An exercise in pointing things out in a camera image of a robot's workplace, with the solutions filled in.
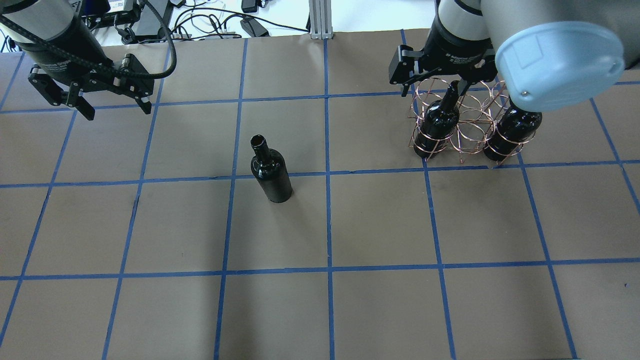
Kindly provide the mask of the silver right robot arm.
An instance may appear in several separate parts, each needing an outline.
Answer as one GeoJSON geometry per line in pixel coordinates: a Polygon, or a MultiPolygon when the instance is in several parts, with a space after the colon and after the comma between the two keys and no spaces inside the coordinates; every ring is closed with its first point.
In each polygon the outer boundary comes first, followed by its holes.
{"type": "Polygon", "coordinates": [[[420,50],[399,45],[390,84],[459,76],[460,93],[500,76],[522,110],[589,100],[639,66],[637,0],[437,0],[420,50]]]}

